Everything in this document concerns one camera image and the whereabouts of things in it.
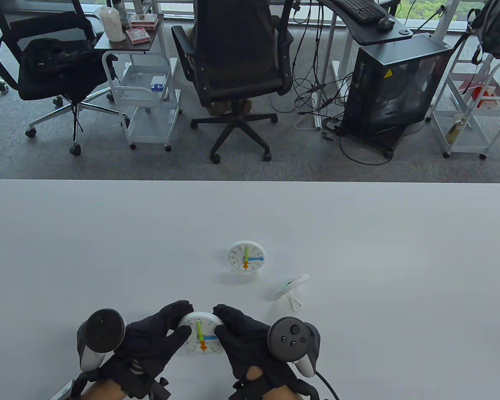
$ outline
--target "mesh chair back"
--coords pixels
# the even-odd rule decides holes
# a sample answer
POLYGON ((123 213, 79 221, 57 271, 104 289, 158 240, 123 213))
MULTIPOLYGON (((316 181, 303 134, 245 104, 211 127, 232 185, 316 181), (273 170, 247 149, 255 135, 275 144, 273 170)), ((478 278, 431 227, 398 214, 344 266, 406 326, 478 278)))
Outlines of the mesh chair back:
POLYGON ((196 51, 210 72, 244 80, 277 65, 273 23, 285 20, 286 34, 293 0, 273 2, 195 0, 196 51))
MULTIPOLYGON (((0 30, 3 40, 17 60, 34 39, 94 40, 94 32, 79 0, 52 2, 52 10, 28 11, 26 0, 0 0, 0 30)), ((34 5, 44 2, 33 2, 34 5)))

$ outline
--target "chair base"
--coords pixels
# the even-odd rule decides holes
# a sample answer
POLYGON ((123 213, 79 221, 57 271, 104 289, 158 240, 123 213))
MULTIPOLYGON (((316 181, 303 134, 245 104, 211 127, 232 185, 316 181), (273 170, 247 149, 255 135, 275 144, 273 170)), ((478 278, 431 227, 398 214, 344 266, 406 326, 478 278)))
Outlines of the chair base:
MULTIPOLYGON (((96 99, 102 95, 105 95, 110 90, 111 90, 110 87, 108 87, 108 88, 106 87, 102 90, 91 93, 90 95, 88 95, 86 97, 86 99, 84 101, 77 103, 77 104, 70 103, 69 100, 67 100, 65 97, 63 97, 68 102, 68 104, 63 105, 62 107, 59 107, 59 108, 55 109, 54 111, 49 112, 48 114, 43 115, 42 117, 37 118, 36 120, 33 120, 32 122, 30 122, 27 125, 28 128, 26 129, 25 135, 29 138, 32 138, 32 137, 34 138, 35 134, 37 133, 37 130, 35 129, 36 125, 39 125, 39 124, 46 122, 48 120, 52 120, 53 118, 56 118, 60 115, 72 112, 73 116, 74 116, 74 126, 72 129, 72 132, 73 132, 72 133, 72 137, 73 137, 72 142, 73 143, 72 143, 71 148, 69 149, 69 152, 73 156, 79 156, 82 153, 82 147, 78 143, 78 131, 79 130, 83 131, 83 129, 80 126, 79 121, 78 121, 78 116, 79 116, 80 111, 82 109, 85 109, 85 110, 96 111, 99 113, 103 112, 105 114, 111 114, 111 115, 116 115, 116 116, 119 115, 118 111, 116 111, 116 110, 112 110, 110 108, 100 107, 99 105, 94 105, 94 104, 88 103, 88 101, 90 101, 90 100, 93 100, 93 99, 96 99)), ((129 120, 128 115, 124 114, 124 118, 127 121, 129 120)))
POLYGON ((227 123, 226 127, 218 137, 217 141, 210 150, 210 160, 214 164, 220 162, 220 155, 217 154, 217 150, 221 147, 222 143, 227 139, 235 128, 241 129, 246 135, 250 137, 254 142, 260 145, 265 152, 263 153, 263 160, 270 161, 272 155, 270 153, 269 145, 264 141, 256 131, 248 124, 251 121, 259 120, 270 120, 272 123, 278 122, 278 116, 276 114, 241 114, 240 103, 238 100, 231 102, 231 113, 226 115, 221 115, 218 117, 211 118, 198 118, 191 120, 191 128, 197 128, 198 124, 223 124, 227 123))

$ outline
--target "clock lying face down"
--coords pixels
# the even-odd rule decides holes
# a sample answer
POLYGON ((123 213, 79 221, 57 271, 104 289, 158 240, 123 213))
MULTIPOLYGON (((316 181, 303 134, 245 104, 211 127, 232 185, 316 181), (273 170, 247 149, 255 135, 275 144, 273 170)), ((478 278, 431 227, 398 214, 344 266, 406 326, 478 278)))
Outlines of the clock lying face down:
POLYGON ((218 337, 215 336, 215 328, 224 323, 218 316, 207 312, 191 312, 185 315, 178 326, 188 325, 191 327, 191 336, 185 342, 189 352, 199 354, 219 354, 222 346, 218 337))

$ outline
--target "black bag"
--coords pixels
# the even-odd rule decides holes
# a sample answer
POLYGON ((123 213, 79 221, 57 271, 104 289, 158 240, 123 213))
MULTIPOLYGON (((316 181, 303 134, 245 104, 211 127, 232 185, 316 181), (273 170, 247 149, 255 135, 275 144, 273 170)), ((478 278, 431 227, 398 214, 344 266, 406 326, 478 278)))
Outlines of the black bag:
POLYGON ((43 38, 29 42, 21 63, 34 80, 47 80, 92 63, 99 63, 88 40, 63 41, 43 38))
MULTIPOLYGON (((500 59, 500 0, 489 0, 481 10, 473 8, 468 17, 473 13, 475 18, 470 23, 469 30, 458 40, 456 48, 472 33, 475 33, 482 50, 500 59)), ((480 46, 473 56, 474 64, 479 64, 481 61, 478 59, 480 46)))

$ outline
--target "keyboard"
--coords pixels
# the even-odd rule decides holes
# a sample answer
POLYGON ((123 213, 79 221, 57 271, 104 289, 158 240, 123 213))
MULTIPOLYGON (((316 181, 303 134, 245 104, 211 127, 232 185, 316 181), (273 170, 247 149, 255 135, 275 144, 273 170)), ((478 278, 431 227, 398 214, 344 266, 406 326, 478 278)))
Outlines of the keyboard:
POLYGON ((332 0, 358 23, 372 23, 385 17, 385 12, 373 0, 332 0))

